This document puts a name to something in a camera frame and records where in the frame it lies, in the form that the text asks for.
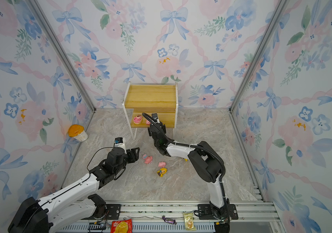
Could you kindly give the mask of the pink toy with blue bow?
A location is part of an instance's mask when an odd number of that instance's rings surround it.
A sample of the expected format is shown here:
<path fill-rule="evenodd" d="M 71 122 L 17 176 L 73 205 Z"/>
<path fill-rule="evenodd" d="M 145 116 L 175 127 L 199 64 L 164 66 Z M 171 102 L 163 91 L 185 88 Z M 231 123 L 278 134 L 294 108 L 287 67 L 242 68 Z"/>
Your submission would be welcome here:
<path fill-rule="evenodd" d="M 144 159 L 144 163 L 145 164 L 150 164 L 153 161 L 153 157 L 152 156 L 148 156 L 147 154 L 144 154 L 142 156 L 142 158 Z"/>

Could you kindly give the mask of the pink bear toy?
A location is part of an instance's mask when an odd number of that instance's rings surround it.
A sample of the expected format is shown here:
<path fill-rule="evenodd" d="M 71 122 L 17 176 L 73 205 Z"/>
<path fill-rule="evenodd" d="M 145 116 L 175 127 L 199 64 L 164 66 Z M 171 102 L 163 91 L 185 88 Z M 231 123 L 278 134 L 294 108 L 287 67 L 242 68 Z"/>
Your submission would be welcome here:
<path fill-rule="evenodd" d="M 135 125 L 140 125 L 142 123 L 143 117 L 141 115 L 137 115 L 133 118 L 133 123 Z"/>

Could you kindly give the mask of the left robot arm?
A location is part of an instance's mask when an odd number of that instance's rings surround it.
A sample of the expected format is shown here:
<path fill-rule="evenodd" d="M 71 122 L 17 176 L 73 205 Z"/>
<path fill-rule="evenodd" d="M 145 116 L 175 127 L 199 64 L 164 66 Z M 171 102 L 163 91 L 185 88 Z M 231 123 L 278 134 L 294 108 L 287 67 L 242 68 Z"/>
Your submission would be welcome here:
<path fill-rule="evenodd" d="M 126 165 L 139 159 L 139 148 L 113 147 L 106 159 L 67 187 L 40 199 L 24 200 L 11 221 L 9 233 L 55 233 L 84 218 L 102 218 L 107 206 L 96 191 L 117 180 Z"/>

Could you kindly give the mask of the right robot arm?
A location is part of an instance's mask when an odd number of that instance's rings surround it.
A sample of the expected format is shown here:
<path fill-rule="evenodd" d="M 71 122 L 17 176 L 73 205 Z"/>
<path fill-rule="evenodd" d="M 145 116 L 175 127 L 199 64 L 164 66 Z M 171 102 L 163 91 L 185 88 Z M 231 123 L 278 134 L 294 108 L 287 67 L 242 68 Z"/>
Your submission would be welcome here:
<path fill-rule="evenodd" d="M 223 185 L 226 169 L 221 157 L 205 141 L 186 144 L 169 138 L 165 125 L 156 113 L 142 113 L 142 116 L 150 122 L 148 132 L 157 150 L 164 156 L 180 157 L 190 161 L 198 176 L 208 185 L 213 218 L 224 223 L 229 222 L 229 201 Z"/>

